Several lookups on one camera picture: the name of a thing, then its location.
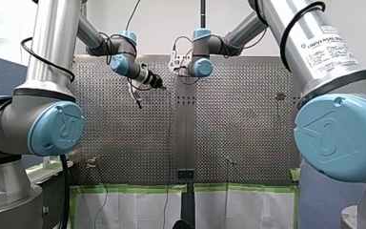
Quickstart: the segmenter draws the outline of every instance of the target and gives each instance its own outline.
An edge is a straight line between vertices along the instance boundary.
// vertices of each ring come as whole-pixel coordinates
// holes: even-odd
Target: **perforated metal panel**
[[[175,181],[173,78],[165,62],[152,58],[148,65],[163,75],[168,90],[140,92],[144,101],[139,109],[127,78],[112,72],[105,58],[75,59],[74,94],[86,117],[81,158],[72,172],[78,183],[166,183],[170,174]],[[97,167],[87,168],[87,160],[95,157]]]
[[[197,86],[195,180],[289,183],[297,157],[292,85],[278,58],[217,64]]]
[[[105,58],[75,59],[74,94],[87,118],[72,171],[76,182],[160,184],[170,177],[177,182],[177,168],[195,168],[195,182],[290,183],[290,168],[298,162],[295,98],[292,77],[280,59],[213,58],[213,75],[193,86],[173,80],[168,60],[138,58],[168,87],[142,92],[140,110],[126,78],[113,73]],[[97,168],[88,169],[87,160],[95,157]],[[227,166],[227,157],[235,166]]]

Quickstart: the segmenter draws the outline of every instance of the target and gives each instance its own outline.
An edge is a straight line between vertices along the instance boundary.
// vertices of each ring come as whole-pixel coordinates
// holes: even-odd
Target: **light blue joint cap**
[[[206,28],[196,29],[194,31],[193,40],[194,41],[199,40],[199,39],[202,39],[202,38],[210,36],[210,35],[211,35],[210,29],[206,29]]]
[[[137,44],[136,43],[136,39],[137,39],[136,34],[133,31],[122,31],[120,35],[129,38],[134,43],[134,45]]]
[[[126,75],[129,71],[130,62],[124,55],[117,54],[112,57],[110,67],[115,73]]]
[[[34,121],[29,132],[29,150],[37,156],[60,156],[79,141],[85,126],[81,108],[73,102],[54,103]]]
[[[201,58],[194,63],[194,74],[197,77],[207,77],[213,72],[213,62],[207,58]]]
[[[366,182],[366,99],[325,94],[295,119],[299,152],[320,173],[345,182]]]

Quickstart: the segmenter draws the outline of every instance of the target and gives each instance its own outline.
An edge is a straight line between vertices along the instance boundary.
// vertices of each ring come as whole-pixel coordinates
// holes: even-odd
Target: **gray panel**
[[[297,158],[291,74],[277,58],[245,59],[216,64],[213,75],[198,83],[196,182],[291,182],[292,156]],[[286,97],[277,100],[277,94]]]
[[[165,64],[148,65],[163,76],[168,90],[140,92],[144,100],[139,109],[128,93],[127,78],[113,73],[104,58],[76,58],[74,94],[86,117],[81,160],[73,173],[78,183],[166,183],[168,154],[175,182],[174,82]],[[94,157],[97,169],[89,170],[86,162]]]
[[[289,169],[298,166],[291,74],[276,57],[212,60],[213,75],[186,86],[168,72],[168,56],[138,58],[163,77],[172,94],[171,182],[183,168],[195,168],[196,182],[225,181],[228,156],[237,163],[229,181],[290,183]],[[166,183],[168,93],[142,92],[139,110],[126,78],[113,73],[105,58],[79,56],[75,62],[74,93],[87,118],[76,181]],[[286,94],[284,100],[276,99],[279,93]],[[86,162],[94,157],[98,169],[89,170]]]

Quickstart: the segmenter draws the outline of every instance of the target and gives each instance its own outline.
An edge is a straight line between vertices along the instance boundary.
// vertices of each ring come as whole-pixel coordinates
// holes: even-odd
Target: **metal frame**
[[[108,68],[105,64],[106,58],[105,57],[89,57],[86,55],[80,55],[77,56],[75,59],[76,65],[83,64],[83,63],[90,63],[90,64],[103,64],[103,68]],[[152,67],[153,69],[157,68],[165,68],[167,69],[166,63],[169,61],[169,57],[166,55],[145,55],[145,56],[139,56],[137,58],[138,62],[144,62],[144,63],[150,63],[149,67]],[[281,66],[281,60],[278,57],[234,57],[230,59],[224,59],[223,57],[212,57],[212,61],[214,63],[221,63],[223,65],[243,65],[243,64],[249,64],[252,63],[254,65],[265,65],[266,63],[272,64],[272,66]],[[104,75],[113,74],[114,80],[120,80],[120,78],[117,78],[119,76],[112,73],[110,70],[107,72],[105,70],[102,72]],[[198,90],[197,85],[187,86],[184,85],[179,79],[175,78],[173,74],[161,75],[163,79],[167,82],[169,82],[169,86],[174,85],[174,89],[172,91],[172,102],[173,102],[173,129],[172,129],[172,137],[171,140],[174,141],[174,144],[172,144],[171,147],[171,154],[172,154],[172,175],[170,179],[170,184],[172,183],[185,183],[187,184],[188,190],[186,193],[182,194],[182,200],[181,200],[181,217],[186,220],[191,226],[195,227],[195,199],[194,199],[194,184],[200,180],[196,179],[196,163],[195,163],[195,138],[196,138],[196,128],[197,128],[197,110],[199,109],[199,101],[198,99]],[[188,78],[182,78],[182,80],[185,82],[193,82],[192,79]],[[75,86],[78,87],[78,75],[76,76],[76,84]],[[297,108],[296,108],[296,102],[299,97],[299,89],[295,85],[294,79],[293,79],[293,87],[292,87],[292,94],[287,94],[287,104],[291,104],[291,119],[294,120]],[[78,96],[80,90],[74,88],[73,89]],[[152,93],[143,94],[144,96],[151,96]],[[291,142],[291,168],[298,167],[299,165],[299,155],[298,151],[296,149],[294,140],[292,139]],[[92,176],[96,177],[100,175],[100,173],[107,172],[105,170],[100,171],[100,163],[103,161],[103,159],[100,158],[100,155],[98,155],[97,159],[97,168],[93,168],[90,170],[90,173],[86,176]],[[79,164],[79,171],[76,169],[74,171],[74,174],[77,174],[80,172],[81,169],[85,169],[86,166],[86,158],[82,156],[79,163],[76,163],[76,168]],[[126,164],[127,168],[119,168],[119,171],[123,173],[123,171],[126,171],[126,169],[133,169],[134,167],[128,167],[130,164]],[[162,162],[159,161],[157,163],[157,166],[165,166],[165,164],[162,164]],[[108,178],[105,178],[104,180],[97,180],[97,181],[104,181],[104,182],[113,182],[111,180],[108,180]],[[225,182],[225,178],[222,177],[217,182]],[[133,182],[134,184],[165,184],[165,181],[148,181],[148,182]],[[291,180],[282,180],[280,182],[274,182],[274,181],[266,181],[261,180],[259,183],[263,184],[271,184],[271,185],[289,185],[292,184]]]

